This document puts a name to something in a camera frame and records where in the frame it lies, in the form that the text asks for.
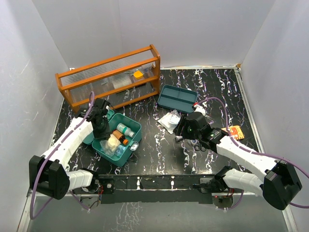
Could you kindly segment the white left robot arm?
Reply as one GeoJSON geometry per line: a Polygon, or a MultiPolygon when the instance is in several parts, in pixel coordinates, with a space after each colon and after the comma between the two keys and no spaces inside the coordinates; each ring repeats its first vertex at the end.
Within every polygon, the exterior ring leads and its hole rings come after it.
{"type": "Polygon", "coordinates": [[[41,156],[29,161],[29,186],[51,198],[60,200],[67,192],[84,188],[90,193],[99,189],[100,181],[94,171],[82,168],[66,171],[66,167],[86,137],[109,139],[111,129],[107,114],[110,103],[95,99],[87,109],[81,109],[60,138],[41,156]]]}

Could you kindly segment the blue cotton swab packet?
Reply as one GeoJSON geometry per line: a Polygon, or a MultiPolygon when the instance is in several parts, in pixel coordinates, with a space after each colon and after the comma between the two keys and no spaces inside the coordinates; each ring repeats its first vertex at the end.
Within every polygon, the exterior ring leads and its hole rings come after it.
{"type": "Polygon", "coordinates": [[[116,148],[116,150],[115,150],[115,152],[114,152],[114,155],[116,155],[117,157],[121,157],[121,156],[124,154],[125,150],[126,150],[126,147],[125,147],[125,146],[119,145],[119,146],[116,148]]]}

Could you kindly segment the clear bag cotton balls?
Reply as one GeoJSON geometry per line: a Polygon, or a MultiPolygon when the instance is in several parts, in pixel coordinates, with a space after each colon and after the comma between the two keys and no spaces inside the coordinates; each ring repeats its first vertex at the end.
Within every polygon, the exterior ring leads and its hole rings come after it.
{"type": "Polygon", "coordinates": [[[114,155],[116,149],[121,144],[121,142],[114,135],[111,135],[108,140],[101,140],[99,144],[101,147],[100,150],[105,155],[111,157],[114,155]]]}

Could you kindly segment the clear bag of gauze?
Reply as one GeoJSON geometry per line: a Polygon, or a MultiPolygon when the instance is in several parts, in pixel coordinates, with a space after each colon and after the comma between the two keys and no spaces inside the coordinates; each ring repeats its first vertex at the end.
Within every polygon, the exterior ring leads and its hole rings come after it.
{"type": "Polygon", "coordinates": [[[157,122],[162,125],[170,134],[173,134],[173,130],[177,127],[180,122],[181,116],[177,110],[173,110],[165,114],[161,119],[157,122]]]}

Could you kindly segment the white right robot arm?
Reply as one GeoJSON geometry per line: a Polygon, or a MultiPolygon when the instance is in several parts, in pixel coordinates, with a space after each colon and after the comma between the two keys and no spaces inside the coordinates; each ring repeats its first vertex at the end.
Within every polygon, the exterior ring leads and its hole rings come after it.
{"type": "Polygon", "coordinates": [[[196,140],[198,149],[208,149],[248,169],[238,171],[225,166],[214,178],[200,187],[211,186],[217,191],[241,189],[262,196],[271,206],[284,210],[302,189],[294,166],[279,158],[258,155],[254,150],[233,142],[228,133],[213,128],[200,112],[181,116],[174,129],[177,136],[196,140]]]}

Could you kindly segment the dark teal divider tray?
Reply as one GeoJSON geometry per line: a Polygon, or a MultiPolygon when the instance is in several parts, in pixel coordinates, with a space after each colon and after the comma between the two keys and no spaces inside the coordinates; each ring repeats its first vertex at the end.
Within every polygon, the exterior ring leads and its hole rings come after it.
{"type": "Polygon", "coordinates": [[[185,88],[164,85],[157,104],[163,108],[177,110],[182,113],[192,113],[197,101],[197,92],[185,88]]]}

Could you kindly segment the brown medicine bottle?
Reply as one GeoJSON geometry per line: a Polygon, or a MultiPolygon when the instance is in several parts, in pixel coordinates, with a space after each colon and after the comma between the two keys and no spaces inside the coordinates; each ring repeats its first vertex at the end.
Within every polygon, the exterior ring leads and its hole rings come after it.
{"type": "Polygon", "coordinates": [[[112,134],[123,144],[128,145],[129,140],[118,130],[114,130],[112,134]]]}

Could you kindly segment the white green-labelled bottle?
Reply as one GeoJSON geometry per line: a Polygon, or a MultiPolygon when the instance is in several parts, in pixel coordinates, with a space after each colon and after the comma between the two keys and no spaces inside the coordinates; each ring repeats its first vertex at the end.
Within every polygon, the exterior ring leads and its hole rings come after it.
{"type": "Polygon", "coordinates": [[[131,130],[131,128],[129,128],[128,126],[126,126],[123,123],[119,123],[117,125],[116,129],[119,132],[121,132],[123,135],[129,136],[130,138],[133,138],[135,136],[135,133],[131,130]]]}

